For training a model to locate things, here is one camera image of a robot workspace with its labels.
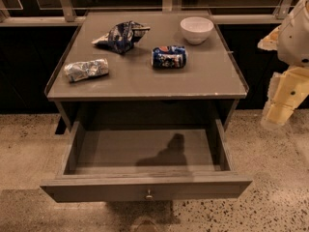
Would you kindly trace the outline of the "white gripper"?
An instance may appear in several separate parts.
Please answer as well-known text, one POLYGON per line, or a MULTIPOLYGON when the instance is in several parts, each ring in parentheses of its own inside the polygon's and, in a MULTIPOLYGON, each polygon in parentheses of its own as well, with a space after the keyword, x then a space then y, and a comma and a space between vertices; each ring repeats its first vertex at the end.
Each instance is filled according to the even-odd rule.
POLYGON ((258 48, 277 49, 278 58, 290 65, 270 79, 261 125, 278 129, 309 96, 309 0, 299 0, 282 24, 258 42, 258 48))

